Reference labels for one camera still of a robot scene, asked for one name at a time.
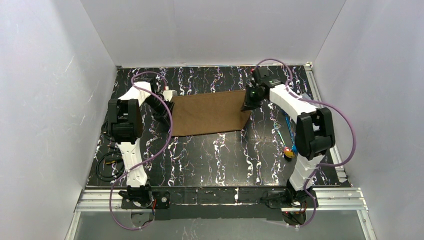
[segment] brown cloth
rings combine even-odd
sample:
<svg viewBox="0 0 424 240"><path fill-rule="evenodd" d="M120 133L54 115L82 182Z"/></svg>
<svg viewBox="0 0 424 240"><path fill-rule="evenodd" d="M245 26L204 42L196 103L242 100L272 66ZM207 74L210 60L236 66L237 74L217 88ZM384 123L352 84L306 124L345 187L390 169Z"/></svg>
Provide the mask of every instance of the brown cloth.
<svg viewBox="0 0 424 240"><path fill-rule="evenodd" d="M251 111L240 111L245 92L237 90L173 97L172 136L241 130L251 114Z"/></svg>

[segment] folded brown cloth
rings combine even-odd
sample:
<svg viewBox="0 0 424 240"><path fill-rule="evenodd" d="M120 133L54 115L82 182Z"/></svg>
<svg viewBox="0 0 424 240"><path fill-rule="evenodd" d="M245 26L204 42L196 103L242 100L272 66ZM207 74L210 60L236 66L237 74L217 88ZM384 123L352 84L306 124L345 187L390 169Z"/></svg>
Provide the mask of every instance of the folded brown cloth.
<svg viewBox="0 0 424 240"><path fill-rule="evenodd" d="M241 130L251 114L251 111L240 111L245 92L237 90L173 97L172 136Z"/></svg>

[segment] purple hose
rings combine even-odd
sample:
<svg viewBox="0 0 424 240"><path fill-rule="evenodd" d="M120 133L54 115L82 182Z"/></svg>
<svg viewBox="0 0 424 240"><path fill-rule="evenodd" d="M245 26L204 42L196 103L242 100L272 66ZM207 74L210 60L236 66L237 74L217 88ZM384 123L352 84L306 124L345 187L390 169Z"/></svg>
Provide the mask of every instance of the purple hose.
<svg viewBox="0 0 424 240"><path fill-rule="evenodd" d="M303 102L307 102L307 103L310 103L310 104L321 104L321 105L324 105L324 106L327 106L327 107L330 107L330 108L332 108L332 109L334 109L336 112L338 112L338 114L340 114L340 116L346 121L346 123L347 123L347 125L349 126L349 128L350 128L350 132L352 133L352 149L351 149L351 151L350 151L350 154L349 154L349 156L347 156L347 158L346 158L346 160L344 160L344 161L342 161L341 163L337 163L337 164L330 164L330 163L318 163L316 166L317 167L339 167L339 166L342 166L342 165L345 165L345 164L347 164L351 159L352 159L352 157L354 156L354 154L355 154L355 150L357 149L357 137L356 137L356 133L355 133L355 129L354 129L354 127L352 126L352 123L351 123L351 121L346 117L346 115L344 115L343 113L342 113L342 111L340 111L340 109L339 108L337 108L336 106L333 106L333 105L331 105L331 104L329 104L329 103L325 103L325 102L322 102L322 101L315 101L315 100L308 100L308 99L305 99L305 98L302 98L302 97L300 97L300 96L298 96L297 94L295 94L293 91L290 91L290 88L289 88L289 84L291 83L291 82L293 82L293 73L292 73L292 70L284 63L284 62L282 62L282 61L280 61L280 60L278 60L278 59L274 59L274 58L266 58L266 59L264 59L264 60L262 60L262 61L260 61L258 64L256 64L256 66L254 67L255 69L259 66L259 64L261 64L261 63L263 63L263 62L265 62L265 61L276 61L276 62L278 62L278 63L280 63L280 64L282 64L286 69L287 69L287 71L288 71L288 74L289 74L289 78L287 79L287 81L285 82L285 89L288 91L288 93L292 96L292 97L294 97L294 98L297 98L298 100L300 100L300 101L303 101ZM314 196L308 191L308 189L307 189L307 186L308 186L308 183L309 183L309 181L314 177L314 175L317 173L317 171L318 171L318 168L317 169L315 169L310 175L309 175L309 177L308 177L308 180L305 182L305 184L303 185L303 189L304 189L304 191L305 191L305 193L311 198L311 199L314 199ZM306 226L306 225L308 225L311 221L312 221L312 219L314 219L314 216L315 216L315 213L317 212L317 203L313 200L312 201L313 202L313 212L312 212L312 215L310 216L310 218L304 223L304 224L301 224L301 225L299 225L299 227L304 227L304 226Z"/></svg>
<svg viewBox="0 0 424 240"><path fill-rule="evenodd" d="M169 127L169 136L168 136L168 139L166 140L166 143L165 143L165 145L162 147L162 149L160 150L160 151L158 151L155 155L153 155L152 157L150 157L150 158L148 158L148 159L146 159L146 160L144 160L144 161L142 161L142 162L140 162L140 163L137 163L136 165L134 165L133 167L131 167L130 169L129 169L129 171L132 171L132 170L134 170L134 169L136 169L136 168L138 168L138 167L143 167L142 165L143 164L147 164L147 163L149 163L149 162L151 162L153 159L155 159L157 156L159 156L160 154L162 154L164 151L165 151L165 149L167 148L167 146L170 144L170 142L171 142L171 138L172 138L172 131L173 131L173 126L174 126L174 123L173 123L173 119L172 119L172 115L171 115L171 111L170 111L170 109L168 108L168 106L167 106L167 104L158 96L158 95L156 95L156 94L154 94L153 92L151 92L151 91L149 91L149 90L147 90L147 89L144 89L144 88L141 88L141 87L138 87L138 86L136 86L135 84L134 84L134 79L136 78L136 77L139 77L139 76L141 76L141 75L144 75L144 74L157 74L158 76L160 76L162 79L163 79L163 82L164 82L164 84L165 84L165 86L166 86L166 80L165 80L165 78L163 77L163 76L161 76L159 73L157 73L157 72L154 72L154 71L144 71L144 72L141 72L141 73L138 73L138 74L136 74L136 75L134 75L132 78L131 78L131 84L132 84L132 86L134 87L134 88L136 88L136 89L138 89L138 90L141 90L141 91L144 91L144 92L147 92L147 93L149 93L149 94L151 94L153 97L155 97L155 98L157 98L159 101L160 101L160 103L163 105L163 106L165 106L165 109L166 109L166 111L168 112L168 115L169 115L169 122L170 122L170 127ZM151 222L149 222L149 223L147 223L146 225L144 225L144 226L140 226L140 227L127 227L127 226L124 226L122 223L120 223L118 220L117 220L117 218L115 217L115 215L114 215L114 212L112 211L112 193L113 193L113 191L114 191L114 187L115 187L115 185L117 184L117 182L119 182L123 177L125 177L127 174L128 174L129 172L128 171L126 171L126 172L124 172L120 177L118 177L118 179L116 179L114 182L113 182L113 184L112 184L112 187L110 188L110 195L109 195L109 211L110 211L110 214L112 215L112 218L113 218L113 220L115 221L115 223L116 224L118 224L121 228L123 228L123 229L126 229L126 230L132 230L132 231L135 231L135 230L140 230L140 229L143 229L143 228L145 228L145 227L147 227L147 226L149 226L153 221L151 221Z"/></svg>

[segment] purple cable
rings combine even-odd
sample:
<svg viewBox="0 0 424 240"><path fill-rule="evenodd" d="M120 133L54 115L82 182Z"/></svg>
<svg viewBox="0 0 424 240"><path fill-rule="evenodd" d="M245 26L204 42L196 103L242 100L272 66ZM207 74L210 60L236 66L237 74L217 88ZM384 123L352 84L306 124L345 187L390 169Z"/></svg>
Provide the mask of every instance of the purple cable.
<svg viewBox="0 0 424 240"><path fill-rule="evenodd" d="M322 162L322 163L318 163L316 166L317 167L339 167L339 166L342 166L342 165L347 164L352 159L352 157L354 156L355 151L357 149L357 137L356 137L355 129L352 126L351 121L346 117L346 115L344 115L342 113L342 111L340 111L339 108L337 108L334 105L331 105L329 103L325 103L325 102L322 102L322 101L315 101L315 100L305 99L305 98L302 98L302 97L298 96L293 91L290 91L289 84L291 82L293 82L293 73L292 73L292 70L284 62L282 62L282 61L280 61L278 59L274 59L274 58L266 58L266 59L260 61L258 64L256 64L256 66L254 68L256 69L259 66L259 64L261 64L261 63L263 63L265 61L276 61L276 62L279 62L280 64L282 64L287 69L288 74L289 74L289 78L285 82L285 89L288 91L288 93L292 97L297 98L298 100L303 101L303 102L307 102L307 103L311 103L311 104L321 104L321 105L330 107L330 108L334 109L336 112L338 112L338 114L340 114L340 116L346 121L347 125L350 128L350 132L352 133L352 149L350 151L349 156L347 156L346 160L342 161L341 163L331 164L331 163L323 163ZM307 186L308 186L309 181L314 177L314 175L317 173L317 171L318 171L318 168L316 168L309 175L308 180L303 185L303 190L305 191L305 193L311 199L313 199L313 201L312 201L313 202L313 211L312 211L312 215L310 216L310 218L304 224L299 225L299 227L304 227L304 226L308 225L312 221L312 219L314 219L315 213L317 212L317 203L314 201L314 196L307 189Z"/></svg>
<svg viewBox="0 0 424 240"><path fill-rule="evenodd" d="M162 154L164 151L165 151L165 149L167 148L167 146L170 144L170 142L171 142L171 138L172 138L172 132L173 132L173 126L174 126L174 123L173 123L173 119L172 119L172 115L171 115L171 111L170 111L170 109L168 108L168 106L167 106L167 104L158 96L158 95L156 95L156 94L154 94L153 92L151 92L151 91L149 91L149 90L147 90L147 89L144 89L144 88L141 88L141 87L138 87L138 86L136 86L135 84L134 84L134 80L135 80L135 78L136 77L139 77L139 76L141 76L141 75L144 75L144 74L157 74L158 76L160 76L162 79L164 79L163 80L163 82L165 83L165 78L163 77L163 76L161 76L159 73L157 73L157 72L154 72L154 71L144 71L144 72L141 72L141 73L138 73L138 74L136 74L136 75L134 75L132 78L131 78L131 84L132 84L132 86L134 87L134 88L136 88L136 89L138 89L138 90L141 90L141 91L144 91L144 92L146 92L146 93L149 93L149 94L151 94L153 97L155 97L155 98L157 98L159 101L160 101L160 103L165 107L165 109L166 109L166 111L168 112L168 115L169 115L169 122L170 122L170 126L169 126L169 136L168 136L168 139L166 140L166 143L165 143L165 145L162 147L162 149L160 150L160 151L158 151L155 155L153 155L152 157L150 157L150 158L148 158L148 159L146 159L146 160L144 160L144 161L142 161L142 162L140 162L140 163L137 163L136 165L134 165L133 167L131 167L130 169L129 169L129 171L132 171L132 170L134 170L134 169L136 169L136 168L138 168L138 167L143 167L142 165L143 164L147 164L147 163L149 163L149 162L151 162L153 159L155 159L157 156L159 156L160 154ZM116 224L118 224L121 228L123 228L123 229L126 229L126 230L132 230L132 231L136 231L136 230L140 230L140 229L144 229L145 227L147 227L147 226L149 226L153 221L151 221L151 222L149 222L149 223L147 223L146 225L144 225L144 226L140 226L140 227L127 227L127 226L124 226L122 223L120 223L118 220L117 220L117 218L115 217L115 215L114 215L114 212L112 211L112 194L113 194L113 191L114 191L114 187L115 187L115 185L117 184L117 182L119 182L123 177L125 177L127 174L128 174L129 172L128 171L126 171L126 172L124 172L120 177L118 177L118 179L116 179L114 182L113 182L113 184L112 184L112 187L110 188L110 194L109 194L109 211L110 211L110 214L112 215L112 218L113 218L113 220L115 221L115 223Z"/></svg>
<svg viewBox="0 0 424 240"><path fill-rule="evenodd" d="M163 86L164 87L166 87L167 86L167 80L165 79L165 77L164 76L162 76L160 73L158 73L158 72L155 72L155 71L144 71L144 72L141 72L141 73L137 73L136 75L134 75L132 78L131 78L131 83L136 79L136 77L139 77L139 76L141 76L141 75L144 75L144 74L156 74L156 75L158 75L159 76L159 78L161 78L162 80L163 80Z"/></svg>

